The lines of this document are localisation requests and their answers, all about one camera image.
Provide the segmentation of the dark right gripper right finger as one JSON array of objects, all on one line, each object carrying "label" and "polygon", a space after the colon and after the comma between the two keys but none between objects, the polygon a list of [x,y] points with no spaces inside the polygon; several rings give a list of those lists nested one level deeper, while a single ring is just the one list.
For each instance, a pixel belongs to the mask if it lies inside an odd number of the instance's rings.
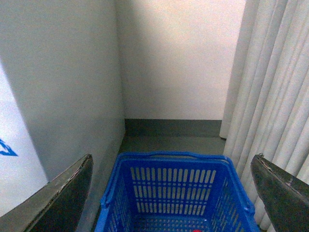
[{"label": "dark right gripper right finger", "polygon": [[258,196],[277,232],[309,230],[309,186],[262,155],[255,155],[251,172]]}]

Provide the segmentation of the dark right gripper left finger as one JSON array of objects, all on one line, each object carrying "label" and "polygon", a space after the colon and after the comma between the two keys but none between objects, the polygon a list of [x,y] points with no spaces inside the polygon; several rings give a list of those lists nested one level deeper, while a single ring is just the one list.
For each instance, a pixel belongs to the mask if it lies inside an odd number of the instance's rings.
[{"label": "dark right gripper left finger", "polygon": [[2,232],[74,232],[88,197],[93,158],[84,155],[54,180],[1,216]]}]

